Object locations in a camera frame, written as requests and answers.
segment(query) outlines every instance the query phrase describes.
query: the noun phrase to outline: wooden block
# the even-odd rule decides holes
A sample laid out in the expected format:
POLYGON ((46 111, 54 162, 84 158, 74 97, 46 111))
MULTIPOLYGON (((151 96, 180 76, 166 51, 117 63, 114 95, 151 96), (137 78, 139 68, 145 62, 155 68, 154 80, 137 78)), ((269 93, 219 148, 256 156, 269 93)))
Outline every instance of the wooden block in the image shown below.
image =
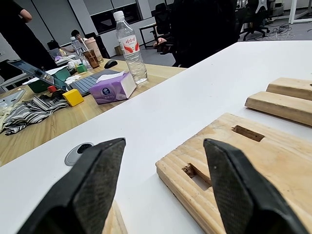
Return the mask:
POLYGON ((71 106, 76 106, 84 101, 83 97, 77 89, 72 89, 63 94, 63 97, 71 106))
POLYGON ((109 210, 102 234, 127 234, 126 226, 123 222, 119 207, 113 201, 112 207, 109 210))
POLYGON ((159 177, 205 232, 225 234, 211 187, 205 138, 241 149, 312 232, 312 143, 231 114, 222 115, 156 163, 159 177))
POLYGON ((312 100, 312 80, 278 78, 269 84, 267 92, 312 100))
POLYGON ((259 92, 247 98, 245 106, 312 126, 312 101, 259 92))

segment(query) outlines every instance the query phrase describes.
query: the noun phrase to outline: red object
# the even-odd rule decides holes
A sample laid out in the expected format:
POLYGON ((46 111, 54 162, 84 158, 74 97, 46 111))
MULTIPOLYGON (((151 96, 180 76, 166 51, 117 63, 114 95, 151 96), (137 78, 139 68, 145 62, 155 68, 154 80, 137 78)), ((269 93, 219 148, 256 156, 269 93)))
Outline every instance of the red object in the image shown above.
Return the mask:
POLYGON ((135 46, 135 50, 138 51, 138 48, 139 48, 139 44, 138 42, 136 43, 136 46, 135 46))
POLYGON ((55 86, 53 86, 53 85, 51 85, 51 86, 48 87, 48 91, 49 91, 50 93, 54 93, 56 90, 57 90, 57 88, 56 88, 55 86))
POLYGON ((131 49, 131 47, 128 47, 128 46, 124 46, 125 47, 125 50, 129 51, 130 53, 133 53, 133 49, 131 49))

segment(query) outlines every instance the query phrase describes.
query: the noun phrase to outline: keyboard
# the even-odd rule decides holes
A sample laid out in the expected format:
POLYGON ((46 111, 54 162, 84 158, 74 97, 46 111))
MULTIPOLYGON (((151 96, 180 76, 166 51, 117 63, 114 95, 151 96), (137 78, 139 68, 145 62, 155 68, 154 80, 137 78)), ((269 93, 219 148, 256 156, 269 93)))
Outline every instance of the keyboard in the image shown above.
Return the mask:
POLYGON ((79 79, 79 80, 71 83, 70 87, 73 89, 77 89, 82 96, 86 96, 86 95, 90 94, 89 88, 91 88, 93 85, 96 84, 96 82, 100 76, 108 75, 108 74, 115 74, 115 73, 118 73, 118 72, 112 71, 109 69, 105 69, 101 72, 95 73, 91 76, 88 76, 88 77, 83 78, 83 79, 79 79))

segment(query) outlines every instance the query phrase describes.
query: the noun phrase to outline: black clothing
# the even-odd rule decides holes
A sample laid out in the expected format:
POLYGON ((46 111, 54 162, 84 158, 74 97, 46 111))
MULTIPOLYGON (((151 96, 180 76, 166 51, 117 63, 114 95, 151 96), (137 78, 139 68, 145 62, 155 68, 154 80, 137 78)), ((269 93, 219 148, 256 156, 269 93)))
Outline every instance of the black clothing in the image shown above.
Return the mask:
POLYGON ((48 51, 19 16, 23 10, 12 0, 0 0, 0 33, 21 60, 45 70, 56 68, 48 51))
POLYGON ((171 36, 178 64, 190 67, 234 44, 234 0, 175 0, 171 36))

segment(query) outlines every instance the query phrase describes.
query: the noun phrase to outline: striped cloth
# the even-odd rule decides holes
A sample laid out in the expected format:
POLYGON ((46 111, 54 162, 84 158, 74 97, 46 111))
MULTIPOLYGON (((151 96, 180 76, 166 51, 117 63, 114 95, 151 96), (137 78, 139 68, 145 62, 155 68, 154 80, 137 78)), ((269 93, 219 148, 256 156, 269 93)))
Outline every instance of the striped cloth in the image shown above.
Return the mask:
POLYGON ((4 121, 2 131, 5 130, 6 135, 17 133, 30 124, 40 123, 54 111, 67 106, 68 103, 60 91, 53 93, 51 97, 34 96, 33 100, 25 101, 11 111, 4 121))

